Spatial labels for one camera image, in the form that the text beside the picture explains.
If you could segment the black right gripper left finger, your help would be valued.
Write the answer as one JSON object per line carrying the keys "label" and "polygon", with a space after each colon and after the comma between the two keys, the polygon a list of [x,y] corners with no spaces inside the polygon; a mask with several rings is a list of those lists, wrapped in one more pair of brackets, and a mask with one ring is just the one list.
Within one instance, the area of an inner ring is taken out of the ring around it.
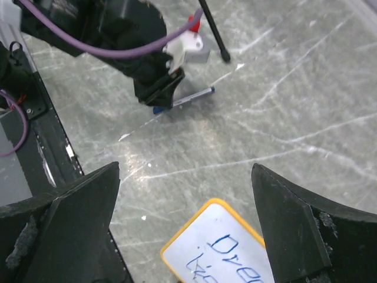
{"label": "black right gripper left finger", "polygon": [[131,282],[109,226],[118,162],[1,207],[2,282]]}

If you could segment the yellow framed small whiteboard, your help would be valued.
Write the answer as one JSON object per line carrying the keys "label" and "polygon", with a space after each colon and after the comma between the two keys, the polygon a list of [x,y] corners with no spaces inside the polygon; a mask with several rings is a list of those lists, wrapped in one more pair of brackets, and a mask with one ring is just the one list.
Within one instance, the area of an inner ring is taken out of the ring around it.
{"label": "yellow framed small whiteboard", "polygon": [[181,282],[274,282],[263,238],[219,198],[209,199],[160,255]]}

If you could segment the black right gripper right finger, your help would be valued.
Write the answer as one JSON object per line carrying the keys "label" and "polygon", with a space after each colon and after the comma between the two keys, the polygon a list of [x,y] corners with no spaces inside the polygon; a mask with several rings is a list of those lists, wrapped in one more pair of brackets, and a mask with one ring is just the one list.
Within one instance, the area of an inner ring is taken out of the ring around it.
{"label": "black right gripper right finger", "polygon": [[376,215],[311,192],[261,164],[254,201],[275,282],[376,282]]}

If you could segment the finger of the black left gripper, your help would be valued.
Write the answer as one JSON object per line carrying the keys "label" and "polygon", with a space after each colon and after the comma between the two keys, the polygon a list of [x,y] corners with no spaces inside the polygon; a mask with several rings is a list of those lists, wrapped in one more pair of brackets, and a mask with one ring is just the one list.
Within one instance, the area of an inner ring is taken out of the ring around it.
{"label": "finger of the black left gripper", "polygon": [[165,74],[150,85],[137,82],[138,102],[149,107],[172,108],[174,92],[185,78],[182,68],[178,68],[171,75]]}

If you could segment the white marker pen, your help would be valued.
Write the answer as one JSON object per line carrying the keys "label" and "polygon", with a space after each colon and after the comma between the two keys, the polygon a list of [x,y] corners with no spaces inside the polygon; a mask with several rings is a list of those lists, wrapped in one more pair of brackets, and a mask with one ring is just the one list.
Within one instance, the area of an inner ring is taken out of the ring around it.
{"label": "white marker pen", "polygon": [[198,91],[194,94],[191,94],[189,96],[186,96],[186,97],[183,97],[183,98],[180,98],[178,100],[174,100],[173,104],[172,104],[172,107],[176,107],[176,106],[179,106],[179,105],[182,105],[186,102],[189,102],[195,98],[199,98],[201,96],[205,96],[207,94],[211,94],[211,93],[214,93],[215,92],[215,88],[212,86],[212,87],[209,87],[207,89],[204,89],[204,90],[201,90],[201,91]]}

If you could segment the blue marker cap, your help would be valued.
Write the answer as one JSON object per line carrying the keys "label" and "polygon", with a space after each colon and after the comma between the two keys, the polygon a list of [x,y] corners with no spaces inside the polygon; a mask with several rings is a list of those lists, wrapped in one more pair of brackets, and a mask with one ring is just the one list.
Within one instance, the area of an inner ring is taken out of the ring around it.
{"label": "blue marker cap", "polygon": [[170,110],[170,108],[169,107],[153,107],[153,114],[157,115],[167,110]]}

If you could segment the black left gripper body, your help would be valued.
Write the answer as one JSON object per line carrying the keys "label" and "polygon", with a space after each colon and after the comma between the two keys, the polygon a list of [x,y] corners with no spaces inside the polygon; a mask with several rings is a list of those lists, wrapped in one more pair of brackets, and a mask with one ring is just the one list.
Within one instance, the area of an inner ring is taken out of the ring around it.
{"label": "black left gripper body", "polygon": [[149,97],[173,80],[167,69],[167,63],[172,60],[171,55],[157,51],[134,58],[112,59],[111,65],[133,80],[136,97]]}

